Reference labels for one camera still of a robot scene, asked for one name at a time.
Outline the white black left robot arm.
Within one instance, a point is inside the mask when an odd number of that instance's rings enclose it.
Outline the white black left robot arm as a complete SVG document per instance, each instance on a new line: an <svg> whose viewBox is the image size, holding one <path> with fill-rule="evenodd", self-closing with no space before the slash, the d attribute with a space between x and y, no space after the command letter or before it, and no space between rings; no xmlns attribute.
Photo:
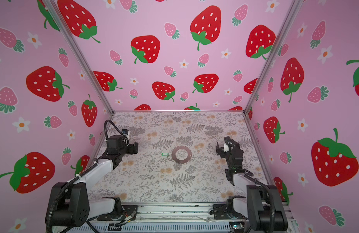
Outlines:
<svg viewBox="0 0 359 233"><path fill-rule="evenodd" d="M125 216L120 198L105 197L90 201L88 192L106 174L117 168L126 154L137 154L139 144L129 142L126 129L121 135L108 137L106 143L106 151L94 160L90 168L68 182L52 187L45 217L48 233L55 226L64 227L67 232L97 217L119 219Z"/></svg>

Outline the aluminium corner post right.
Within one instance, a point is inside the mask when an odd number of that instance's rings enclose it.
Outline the aluminium corner post right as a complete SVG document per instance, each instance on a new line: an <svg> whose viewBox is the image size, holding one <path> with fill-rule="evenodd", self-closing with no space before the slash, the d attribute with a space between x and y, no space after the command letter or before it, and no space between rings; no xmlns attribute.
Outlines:
<svg viewBox="0 0 359 233"><path fill-rule="evenodd" d="M276 36L276 40L272 46L272 49L269 52L269 56L267 57L267 60L266 60L265 64L263 65L263 69L258 77L255 88L250 97L250 100L248 101L247 106L244 110L245 116L249 113L250 108L252 107L252 105L255 101L255 98L257 97L257 94L259 93L266 77L268 76L268 73L272 67L272 64L276 59L278 49L280 48L280 46L284 42L287 34L289 33L298 13L300 11L300 8L302 7L303 2L304 2L303 0L296 0L296 1L292 2L291 6L289 8L289 11L287 13L287 16L284 19L282 26L279 30L279 33Z"/></svg>

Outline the clear acrylic keyring holder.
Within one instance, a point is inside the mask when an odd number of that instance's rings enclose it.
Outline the clear acrylic keyring holder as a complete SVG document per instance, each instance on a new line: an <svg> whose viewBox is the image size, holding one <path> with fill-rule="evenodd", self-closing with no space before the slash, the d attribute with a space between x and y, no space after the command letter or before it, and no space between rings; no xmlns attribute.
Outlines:
<svg viewBox="0 0 359 233"><path fill-rule="evenodd" d="M191 149L187 146L177 146L171 153L171 158L177 164L186 164L193 157Z"/></svg>

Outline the aluminium corner post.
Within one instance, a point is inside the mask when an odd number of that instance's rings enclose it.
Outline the aluminium corner post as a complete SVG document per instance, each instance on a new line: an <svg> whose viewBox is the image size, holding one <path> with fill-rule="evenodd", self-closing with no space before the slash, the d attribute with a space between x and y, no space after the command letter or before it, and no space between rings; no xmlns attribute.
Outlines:
<svg viewBox="0 0 359 233"><path fill-rule="evenodd" d="M279 33L276 36L276 40L272 46L272 49L269 52L269 56L267 57L267 60L266 60L265 64L263 65L263 69L258 77L255 88L250 97L250 100L248 101L247 106L244 110L245 116L249 113L250 108L252 107L252 105L255 101L255 98L257 97L257 94L259 93L266 77L268 76L268 73L272 67L272 64L276 59L278 49L280 48L280 46L284 42L287 34L289 33L298 13L300 11L300 8L302 7L303 2L304 2L303 0L296 0L296 1L292 2L291 6L289 8L289 11L287 13L287 16L284 19L282 26L279 30Z"/></svg>
<svg viewBox="0 0 359 233"><path fill-rule="evenodd" d="M44 1L44 3L108 114L112 115L114 110L76 41L77 38L92 39L100 43L99 40L95 39L97 35L96 20L86 8L75 1Z"/></svg>

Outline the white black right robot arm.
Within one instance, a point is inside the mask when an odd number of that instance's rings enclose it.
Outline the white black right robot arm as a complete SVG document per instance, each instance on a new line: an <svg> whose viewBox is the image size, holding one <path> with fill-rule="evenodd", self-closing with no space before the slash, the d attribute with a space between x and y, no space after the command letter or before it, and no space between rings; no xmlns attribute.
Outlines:
<svg viewBox="0 0 359 233"><path fill-rule="evenodd" d="M227 162L227 180L245 195L228 197L224 205L214 205L209 214L215 219L243 218L243 226L233 226L233 233L285 233L288 218L278 188L264 184L243 168L244 151L240 144L226 136L222 147L216 145L216 154Z"/></svg>

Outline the aluminium front rail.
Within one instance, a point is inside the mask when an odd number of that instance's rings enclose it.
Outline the aluminium front rail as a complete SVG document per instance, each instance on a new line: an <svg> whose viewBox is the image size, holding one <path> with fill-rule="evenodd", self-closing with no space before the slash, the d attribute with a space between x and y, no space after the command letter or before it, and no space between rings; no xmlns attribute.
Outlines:
<svg viewBox="0 0 359 233"><path fill-rule="evenodd" d="M226 202L119 203L114 199L72 204L54 214L53 224L81 227L87 223L106 223L120 228L139 223L246 222L246 214L232 211Z"/></svg>

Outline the aluminium corner post left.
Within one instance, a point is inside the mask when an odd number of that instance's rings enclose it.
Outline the aluminium corner post left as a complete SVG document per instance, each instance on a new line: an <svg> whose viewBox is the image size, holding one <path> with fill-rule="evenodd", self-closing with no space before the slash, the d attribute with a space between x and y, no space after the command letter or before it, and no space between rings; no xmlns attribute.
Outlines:
<svg viewBox="0 0 359 233"><path fill-rule="evenodd" d="M92 39L100 43L99 40L95 39L97 35L96 20L86 8L75 1L44 1L44 3L108 114L112 115L114 110L76 41L77 38Z"/></svg>

